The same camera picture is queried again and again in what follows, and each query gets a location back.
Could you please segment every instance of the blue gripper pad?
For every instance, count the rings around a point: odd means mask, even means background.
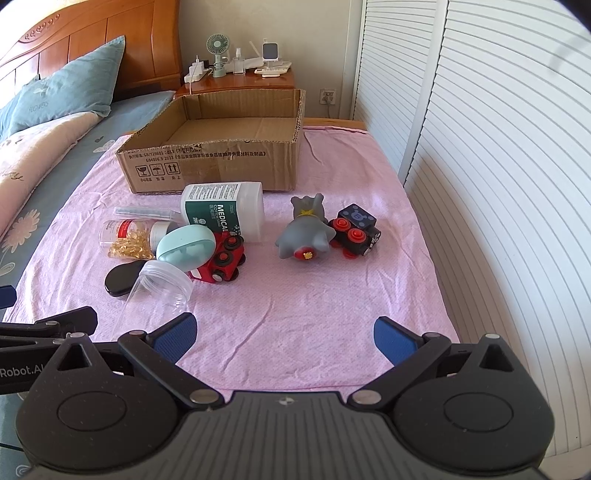
[[[197,320],[192,313],[182,313],[146,337],[154,350],[174,364],[189,351],[195,340]]]
[[[405,361],[423,343],[422,337],[388,317],[380,317],[374,323],[374,344],[393,365]]]
[[[17,302],[17,291],[12,285],[0,287],[0,310],[12,307]]]

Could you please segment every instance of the white louvered door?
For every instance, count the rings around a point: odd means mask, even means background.
[[[367,0],[353,118],[398,171],[413,124],[436,0]]]
[[[459,335],[508,339],[591,468],[591,35],[558,2],[449,1],[405,189]]]

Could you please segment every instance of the cardboard box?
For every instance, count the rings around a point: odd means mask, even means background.
[[[296,186],[305,91],[249,89],[172,101],[117,150],[133,193],[180,193],[192,183]]]

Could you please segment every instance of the gray elephant toy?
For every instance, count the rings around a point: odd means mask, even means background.
[[[291,198],[294,219],[275,242],[279,247],[279,258],[311,260],[319,252],[330,250],[329,242],[335,237],[336,231],[327,225],[322,200],[324,196],[321,193],[317,193],[314,198]]]

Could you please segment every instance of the small desk fan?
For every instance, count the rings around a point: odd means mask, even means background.
[[[230,40],[227,36],[216,33],[207,39],[207,50],[212,55],[215,55],[213,63],[213,77],[223,77],[226,74],[226,69],[222,61],[222,54],[228,51]]]

